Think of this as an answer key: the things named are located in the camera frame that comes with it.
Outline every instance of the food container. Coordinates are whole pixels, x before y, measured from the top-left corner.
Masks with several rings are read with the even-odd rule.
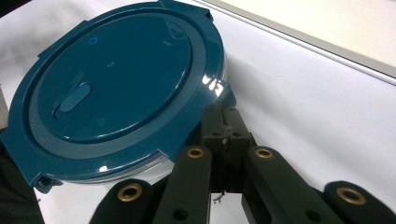
[[[234,105],[208,9],[174,1],[84,21],[26,74],[0,135],[26,181],[102,183],[173,160],[205,105]]]

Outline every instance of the white surface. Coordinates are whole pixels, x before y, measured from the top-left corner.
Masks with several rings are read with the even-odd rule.
[[[396,77],[395,1],[206,1]]]
[[[8,106],[38,53],[80,21],[133,2],[33,1],[0,19]],[[396,211],[396,87],[211,11],[237,107],[257,142],[277,149],[317,189],[347,180]],[[66,184],[37,197],[47,223],[87,223],[109,188]],[[211,222],[247,223],[238,197],[227,197],[212,204]]]
[[[395,1],[221,1],[396,67]]]

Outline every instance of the round lid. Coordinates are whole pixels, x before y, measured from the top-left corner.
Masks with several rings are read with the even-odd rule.
[[[53,135],[97,143],[130,133],[176,96],[191,69],[185,33],[162,15],[105,23],[69,45],[35,86],[37,113]]]
[[[207,9],[159,1],[112,10],[39,55],[0,137],[43,192],[56,180],[140,172],[175,158],[205,105],[234,104],[223,54]]]

